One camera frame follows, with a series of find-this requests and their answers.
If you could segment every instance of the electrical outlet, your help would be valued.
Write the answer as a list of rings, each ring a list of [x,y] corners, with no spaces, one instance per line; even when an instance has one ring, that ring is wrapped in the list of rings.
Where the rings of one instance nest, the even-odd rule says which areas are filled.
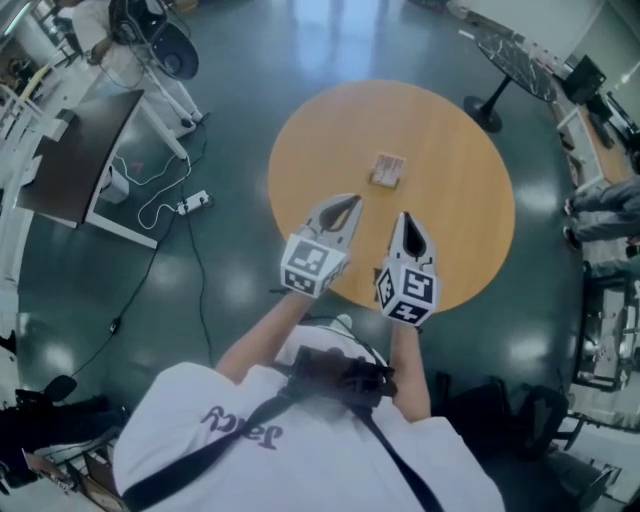
[[[213,199],[204,190],[187,197],[185,201],[178,203],[178,213],[180,215],[186,215],[203,206],[210,206],[213,203]]]

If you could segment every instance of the chair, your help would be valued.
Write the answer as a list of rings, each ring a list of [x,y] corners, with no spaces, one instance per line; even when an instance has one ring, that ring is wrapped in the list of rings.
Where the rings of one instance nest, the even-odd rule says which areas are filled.
[[[437,385],[448,388],[450,378],[440,374]],[[571,447],[584,419],[579,420],[573,432],[558,432],[569,409],[564,395],[535,386],[514,414],[505,389],[504,382],[495,378],[454,398],[448,397],[448,389],[439,389],[444,400],[434,407],[433,415],[446,417],[480,462],[503,451],[521,460],[535,460],[554,439],[566,440],[565,450]]]
[[[500,489],[507,511],[581,510],[580,497],[564,488],[543,457],[553,439],[567,440],[564,450],[569,449],[584,423],[573,432],[558,432],[568,411],[563,395],[543,386],[530,388],[514,414],[499,379],[453,398],[448,396],[450,383],[446,374],[436,377],[435,394],[443,401],[433,415],[446,417],[464,439]]]

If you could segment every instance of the gray floor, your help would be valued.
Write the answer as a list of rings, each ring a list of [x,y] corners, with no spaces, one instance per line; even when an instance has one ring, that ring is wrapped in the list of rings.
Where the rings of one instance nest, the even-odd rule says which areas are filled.
[[[284,243],[269,205],[267,165],[279,130],[300,105],[336,84],[368,78],[416,84],[462,105],[467,95],[488,97],[502,75],[457,33],[473,27],[402,0],[204,2],[187,20],[201,55],[201,70],[187,87],[200,109],[211,111],[206,158],[186,189],[204,188],[216,201],[191,219],[207,268],[205,316],[216,360],[278,300],[269,289],[279,285]],[[425,367],[430,377],[450,372],[454,389],[488,375],[514,386],[557,387],[558,372],[566,385],[582,294],[581,255],[568,251],[560,235],[568,166],[548,105],[511,84],[497,108],[505,129],[492,139],[514,186],[513,245],[482,293],[425,324]],[[203,137],[199,131],[185,142],[193,158]],[[150,133],[122,153],[144,162],[141,177],[157,172],[169,155]],[[137,207],[155,190],[132,189],[127,205],[110,214],[135,226]],[[104,343],[150,256],[90,227],[72,232],[34,220],[20,289],[19,363],[28,386],[72,373]],[[199,291],[187,226],[178,217],[118,336],[79,374],[78,397],[107,392],[130,406],[159,370],[179,361],[206,364]],[[354,317],[360,338],[387,352],[389,329],[377,312],[334,294],[313,310],[339,312]]]

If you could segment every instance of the table leg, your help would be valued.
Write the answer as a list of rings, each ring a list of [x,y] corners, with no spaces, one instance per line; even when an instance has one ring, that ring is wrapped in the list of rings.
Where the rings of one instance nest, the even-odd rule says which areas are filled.
[[[511,82],[511,78],[505,76],[496,92],[494,92],[493,96],[487,101],[483,101],[477,96],[467,96],[464,99],[464,111],[486,132],[498,133],[502,130],[502,119],[500,119],[498,113],[493,110],[493,107],[502,94],[502,91],[509,85],[509,82]]]
[[[182,147],[182,144],[178,142],[178,139],[173,136],[169,128],[167,128],[167,126],[162,122],[162,119],[158,117],[158,114],[153,111],[149,103],[147,103],[147,100],[144,98],[140,100],[140,108],[144,116],[149,120],[149,123],[151,123],[153,129],[158,135],[160,135],[162,140],[165,141],[167,146],[173,150],[180,160],[186,160],[187,151]]]
[[[125,228],[120,224],[109,220],[102,215],[98,215],[96,212],[89,212],[87,217],[85,218],[85,222],[89,224],[93,224],[94,226],[98,226],[106,231],[111,231],[112,233],[119,235],[123,238],[131,240],[132,242],[139,243],[144,245],[145,247],[149,247],[151,249],[155,249],[158,247],[158,242],[153,238],[149,238],[148,236],[141,235],[132,229]]]

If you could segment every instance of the black cable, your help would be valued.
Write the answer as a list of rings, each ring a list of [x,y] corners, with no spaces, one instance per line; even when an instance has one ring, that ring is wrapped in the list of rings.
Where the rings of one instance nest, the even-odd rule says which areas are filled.
[[[207,348],[209,353],[209,364],[213,367],[213,348],[211,346],[211,337],[209,336],[209,329],[207,327],[207,322],[204,319],[204,292],[207,285],[207,272],[205,271],[204,265],[202,264],[202,259],[200,258],[200,253],[198,252],[198,247],[196,246],[196,241],[193,236],[193,229],[191,228],[191,219],[190,215],[187,213],[187,226],[189,226],[189,237],[191,238],[191,248],[193,249],[193,254],[196,256],[196,260],[198,261],[198,265],[200,266],[200,298],[198,300],[198,309],[200,313],[200,323],[202,324],[202,329],[204,331],[204,337],[207,340]]]
[[[200,156],[195,160],[195,162],[191,163],[191,172],[193,173],[193,166],[195,164],[197,164],[198,162],[200,162],[202,159],[204,159],[205,157],[205,152],[206,152],[206,148],[207,148],[207,143],[209,141],[209,137],[207,135],[207,126],[206,124],[204,124],[204,121],[206,121],[207,117],[209,116],[209,114],[207,114],[206,116],[204,116],[202,118],[202,129],[204,131],[204,142],[202,144],[202,152],[200,154]],[[182,202],[186,205],[187,204],[187,200],[184,197],[184,185],[185,182],[187,180],[184,180],[182,182],[182,186],[180,187],[180,195],[182,196]],[[191,249],[193,250],[193,254],[196,257],[196,260],[198,261],[198,266],[200,267],[200,297],[198,299],[198,312],[200,315],[200,324],[202,325],[202,330],[204,332],[204,337],[205,340],[207,342],[207,351],[208,351],[208,355],[209,355],[209,364],[213,367],[213,347],[211,345],[211,336],[209,335],[209,328],[207,327],[207,322],[205,320],[204,317],[204,294],[205,294],[205,290],[206,290],[206,286],[207,286],[207,271],[205,269],[204,264],[202,263],[202,258],[200,257],[200,251],[198,251],[198,246],[196,245],[196,240],[195,237],[193,235],[193,228],[191,226],[191,216],[189,215],[189,212],[186,213],[186,217],[187,217],[187,226],[189,228],[189,238],[191,239]]]
[[[140,82],[142,82],[142,79],[144,78],[144,71],[140,74],[140,78],[138,78],[138,81],[135,83],[135,85],[132,85],[131,87],[127,86],[127,85],[122,85],[119,84],[118,82],[116,82],[113,77],[109,74],[109,72],[104,69],[102,67],[101,63],[98,63],[98,67],[102,70],[102,72],[107,75],[107,78],[109,80],[111,80],[116,86],[120,87],[120,89],[124,89],[125,91],[133,91],[136,87],[138,87],[138,85],[140,85]]]
[[[91,362],[93,362],[93,360],[96,357],[98,357],[100,355],[100,353],[105,348],[107,348],[107,346],[109,345],[111,340],[117,334],[118,329],[120,327],[120,323],[122,321],[122,317],[124,316],[124,314],[126,313],[127,309],[129,309],[129,306],[131,306],[131,304],[133,303],[134,299],[136,298],[136,296],[138,295],[138,293],[142,289],[142,285],[147,280],[147,277],[149,276],[149,272],[151,271],[151,266],[153,265],[153,262],[156,259],[156,256],[158,254],[158,250],[160,249],[160,246],[162,245],[162,242],[164,242],[167,239],[167,237],[169,236],[169,233],[171,231],[171,227],[173,226],[173,221],[175,220],[175,218],[176,218],[175,214],[171,216],[171,222],[169,222],[169,226],[167,227],[167,230],[164,232],[164,235],[162,235],[162,238],[160,238],[160,240],[158,241],[158,245],[156,246],[155,251],[153,251],[153,255],[151,256],[151,259],[149,260],[149,264],[147,265],[147,270],[144,273],[144,276],[142,277],[142,279],[138,283],[138,286],[136,286],[135,290],[133,291],[133,293],[129,297],[129,300],[126,302],[126,304],[124,305],[124,307],[120,311],[120,314],[116,318],[114,318],[113,322],[111,323],[111,329],[110,329],[111,333],[109,334],[109,337],[102,344],[102,346],[82,366],[80,366],[80,368],[78,368],[73,374],[71,374],[71,377],[75,377],[78,373],[80,373],[82,370],[84,370],[84,368],[86,366],[88,366]]]
[[[195,163],[201,161],[204,156],[205,156],[205,151],[206,151],[206,147],[207,147],[207,143],[208,143],[208,135],[207,135],[207,127],[204,123],[202,123],[202,127],[204,130],[204,134],[205,134],[205,140],[202,144],[202,152],[201,155],[198,157],[198,159],[196,160]],[[191,170],[193,171],[193,167],[195,165],[195,163],[191,164]],[[184,201],[184,185],[188,179],[187,173],[189,172],[189,168],[187,168],[187,170],[185,171],[185,179],[182,180],[182,186],[180,189],[180,193],[182,196],[182,200]],[[120,311],[120,314],[115,317],[113,319],[113,322],[111,323],[111,328],[110,331],[111,333],[109,334],[109,337],[106,339],[106,341],[102,344],[102,346],[84,363],[82,364],[82,366],[80,366],[80,368],[78,368],[73,374],[71,374],[71,377],[75,377],[78,373],[80,373],[85,367],[87,367],[90,363],[92,363],[96,357],[98,357],[102,351],[107,348],[107,346],[109,345],[109,343],[111,343],[111,340],[115,337],[115,335],[118,332],[118,329],[120,328],[120,324],[122,322],[122,317],[124,316],[124,314],[127,312],[127,310],[129,309],[129,307],[131,306],[131,304],[133,303],[133,301],[135,300],[135,298],[137,297],[138,293],[140,292],[140,290],[142,289],[142,286],[144,285],[145,281],[147,280],[147,277],[149,276],[149,272],[151,271],[151,266],[153,265],[154,260],[156,259],[156,256],[158,254],[158,251],[162,245],[162,243],[167,239],[167,237],[169,236],[169,233],[171,232],[171,227],[173,226],[173,222],[176,218],[176,214],[174,213],[171,216],[171,221],[169,222],[169,226],[167,226],[167,230],[164,232],[164,234],[162,235],[162,238],[160,238],[160,240],[158,240],[158,245],[156,246],[155,251],[153,251],[153,255],[151,256],[151,259],[149,260],[149,264],[147,265],[147,270],[144,273],[144,276],[142,277],[142,279],[140,280],[140,282],[138,283],[138,286],[136,286],[135,290],[133,291],[133,293],[131,294],[131,296],[129,297],[129,300],[126,302],[126,304],[123,306],[122,310]],[[206,272],[204,269],[204,265],[202,264],[202,259],[200,258],[200,254],[198,252],[198,249],[195,245],[195,239],[193,237],[193,231],[191,229],[191,222],[187,216],[187,222],[188,222],[188,226],[189,226],[189,234],[191,236],[191,243],[192,243],[192,247],[194,250],[194,253],[196,254],[196,258],[198,260],[198,264],[200,265],[200,271],[201,274],[203,276],[202,279],[202,289],[200,290],[200,320],[202,322],[202,327],[204,329],[205,332],[205,336],[207,338],[207,346],[209,348],[209,361],[212,361],[212,346],[211,346],[211,339],[209,337],[209,331],[207,328],[207,325],[204,321],[204,314],[203,314],[203,299],[204,299],[204,287],[205,287],[205,280],[206,280]]]

